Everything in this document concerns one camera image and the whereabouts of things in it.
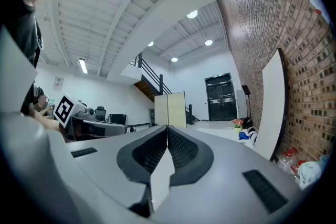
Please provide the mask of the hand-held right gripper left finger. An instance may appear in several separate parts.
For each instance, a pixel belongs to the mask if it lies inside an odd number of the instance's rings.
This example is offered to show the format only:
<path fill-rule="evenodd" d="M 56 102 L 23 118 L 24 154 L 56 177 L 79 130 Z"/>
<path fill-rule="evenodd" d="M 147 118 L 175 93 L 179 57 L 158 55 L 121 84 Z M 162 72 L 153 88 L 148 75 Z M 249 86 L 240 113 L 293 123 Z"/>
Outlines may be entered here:
<path fill-rule="evenodd" d="M 158 209 L 167 197 L 167 134 L 164 126 L 72 142 L 67 149 L 84 174 L 128 209 Z"/>

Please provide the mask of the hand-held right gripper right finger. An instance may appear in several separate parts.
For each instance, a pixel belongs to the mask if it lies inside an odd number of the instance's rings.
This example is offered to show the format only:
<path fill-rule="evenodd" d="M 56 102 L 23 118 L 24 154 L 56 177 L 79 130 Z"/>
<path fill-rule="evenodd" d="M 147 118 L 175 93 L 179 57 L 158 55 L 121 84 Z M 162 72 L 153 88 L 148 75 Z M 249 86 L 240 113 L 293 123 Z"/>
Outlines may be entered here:
<path fill-rule="evenodd" d="M 281 223 L 300 188 L 247 146 L 193 129 L 169 127 L 175 166 L 157 223 Z"/>

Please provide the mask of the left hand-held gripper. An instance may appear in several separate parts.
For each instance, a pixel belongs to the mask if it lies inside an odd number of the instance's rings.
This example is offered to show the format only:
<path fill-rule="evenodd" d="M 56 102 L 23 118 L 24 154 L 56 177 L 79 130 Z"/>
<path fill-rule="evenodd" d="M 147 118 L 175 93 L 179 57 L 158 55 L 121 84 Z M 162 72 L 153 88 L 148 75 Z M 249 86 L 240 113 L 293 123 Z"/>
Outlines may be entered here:
<path fill-rule="evenodd" d="M 97 126 L 94 110 L 81 102 L 64 94 L 53 111 L 59 123 L 61 134 L 67 141 L 84 141 L 103 138 L 104 136 L 119 136 L 127 132 L 127 127 L 120 124 L 107 124 L 104 128 Z"/>

